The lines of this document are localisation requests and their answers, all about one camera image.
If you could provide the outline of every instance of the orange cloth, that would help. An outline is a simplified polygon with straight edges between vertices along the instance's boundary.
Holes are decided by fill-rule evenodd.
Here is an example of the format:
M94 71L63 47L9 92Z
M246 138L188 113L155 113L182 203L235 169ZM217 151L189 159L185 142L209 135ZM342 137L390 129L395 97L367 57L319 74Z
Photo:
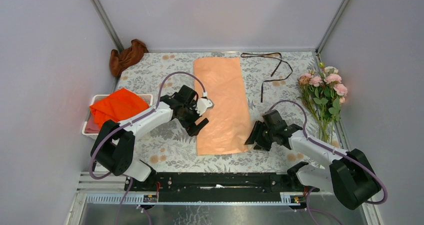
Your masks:
M99 128L101 128L107 120L119 122L129 119L148 108L149 105L147 102L125 88L115 91L90 106L91 114L94 117L94 123L97 124Z
M215 106L204 113L209 123L197 135L197 155L242 153L252 131L240 59L205 57L194 61L194 75ZM202 94L195 82L194 89Z

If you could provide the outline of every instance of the white basket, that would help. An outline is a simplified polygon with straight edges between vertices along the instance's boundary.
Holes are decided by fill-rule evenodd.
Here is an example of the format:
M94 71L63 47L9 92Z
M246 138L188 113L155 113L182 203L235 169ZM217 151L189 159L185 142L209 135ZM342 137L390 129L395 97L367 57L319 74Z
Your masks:
M90 106L93 105L95 102L106 98L107 96L109 96L109 94L98 94L98 95L95 95L92 98L92 100L91 100ZM153 105L153 95L152 94L137 94L137 96L139 96L140 98L142 98L149 105L149 107L151 107ZM85 136L87 136L89 138L92 138L92 139L96 140L97 139L97 136L99 135L98 133L85 133L87 122L88 122L88 120L90 119L91 116L92 116L92 113L89 111L88 112L87 119L84 122L84 126L82 126L81 133L82 133L82 135L85 135Z

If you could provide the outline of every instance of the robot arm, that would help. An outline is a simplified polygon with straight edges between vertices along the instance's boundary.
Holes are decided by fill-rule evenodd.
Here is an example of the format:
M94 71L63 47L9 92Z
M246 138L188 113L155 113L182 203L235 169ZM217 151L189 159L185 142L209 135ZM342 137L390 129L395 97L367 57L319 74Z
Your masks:
M268 111L262 117L264 122L256 121L246 144L256 142L254 149L269 151L271 144L276 142L308 156L324 167L324 169L315 167L307 162L296 164L287 171L295 183L334 193L337 199L351 210L381 190L379 183L362 168L334 152L329 152L329 150L338 151L374 172L360 150L347 151L327 143L323 144L329 150L317 146L305 137L300 126L287 125L276 110Z
M118 131L104 143L95 160L115 176L125 174L142 182L150 175L152 168L143 161L134 158L135 141L159 125L173 119L179 120L189 136L196 136L209 122L207 118L198 124L196 124L196 121L206 110L213 107L214 103L206 96L199 97L193 89L183 85L179 92L175 92L171 96L162 96L156 108L150 107L119 123L112 120L105 122L94 142L91 156L107 135L120 126L129 123L129 126Z

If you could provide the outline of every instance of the black string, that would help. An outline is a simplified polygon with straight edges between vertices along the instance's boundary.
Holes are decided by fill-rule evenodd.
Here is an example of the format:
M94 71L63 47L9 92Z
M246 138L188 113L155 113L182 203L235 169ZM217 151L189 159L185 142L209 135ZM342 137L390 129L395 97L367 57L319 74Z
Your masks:
M270 55L274 55L274 54L278 54L280 58L278 57L273 57ZM290 75L292 75L293 73L293 68L292 66L290 66L290 64L286 61L283 60L283 56L281 55L280 52L273 52L273 53L267 53L267 54L252 54L252 53L246 53L243 52L240 57L242 58L268 58L268 59L277 59L279 61L278 65L275 67L274 71L272 71L271 73L271 77L274 76L274 74L276 73L277 69L280 67L281 63L285 63L288 65L288 67L290 68L290 74L288 74L285 78L281 78L281 79L269 79L269 80L265 80L262 82L262 85L260 86L260 102L262 103L264 100L264 83L268 83L268 82L274 82L274 81L283 81L286 80L290 77Z

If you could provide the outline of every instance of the gray wall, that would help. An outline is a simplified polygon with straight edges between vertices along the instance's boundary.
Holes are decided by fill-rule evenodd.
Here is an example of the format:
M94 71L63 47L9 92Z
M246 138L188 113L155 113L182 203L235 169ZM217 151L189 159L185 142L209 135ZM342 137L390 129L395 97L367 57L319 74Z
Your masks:
M385 225L424 220L424 0L352 0L322 52L349 88L342 120L386 184Z
M315 48L342 0L100 0L125 47L269 51Z
M90 0L0 0L0 224L63 224L114 44Z

